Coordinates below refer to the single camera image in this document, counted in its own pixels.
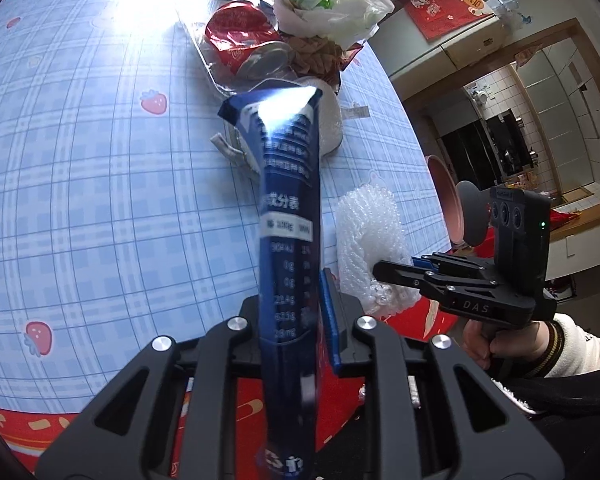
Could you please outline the person's right hand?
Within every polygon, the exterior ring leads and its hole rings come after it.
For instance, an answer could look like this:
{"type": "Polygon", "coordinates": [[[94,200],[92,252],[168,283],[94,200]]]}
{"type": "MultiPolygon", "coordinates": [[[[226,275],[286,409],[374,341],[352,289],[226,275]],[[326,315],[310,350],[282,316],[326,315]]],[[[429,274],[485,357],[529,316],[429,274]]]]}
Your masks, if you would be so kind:
{"type": "Polygon", "coordinates": [[[550,326],[545,322],[532,322],[521,330],[488,336],[481,322],[470,320],[463,330],[462,347],[483,370],[490,366],[492,358],[535,361],[549,345],[550,326]]]}

